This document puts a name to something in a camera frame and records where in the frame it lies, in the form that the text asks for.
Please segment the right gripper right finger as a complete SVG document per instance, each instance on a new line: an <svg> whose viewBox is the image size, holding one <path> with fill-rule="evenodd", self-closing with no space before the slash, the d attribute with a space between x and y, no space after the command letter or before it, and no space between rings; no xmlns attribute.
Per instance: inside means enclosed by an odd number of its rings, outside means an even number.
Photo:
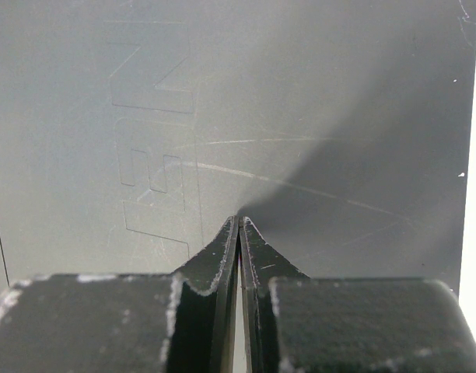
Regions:
<svg viewBox="0 0 476 373"><path fill-rule="evenodd" d="M457 297L424 278L311 278L240 220L250 372L476 372Z"/></svg>

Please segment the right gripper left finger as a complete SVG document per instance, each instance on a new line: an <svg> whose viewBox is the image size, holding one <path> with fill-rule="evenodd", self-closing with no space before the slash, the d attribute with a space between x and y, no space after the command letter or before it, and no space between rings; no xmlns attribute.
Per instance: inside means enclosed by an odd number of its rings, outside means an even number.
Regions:
<svg viewBox="0 0 476 373"><path fill-rule="evenodd" d="M170 274L55 274L0 304L0 372L228 372L238 219Z"/></svg>

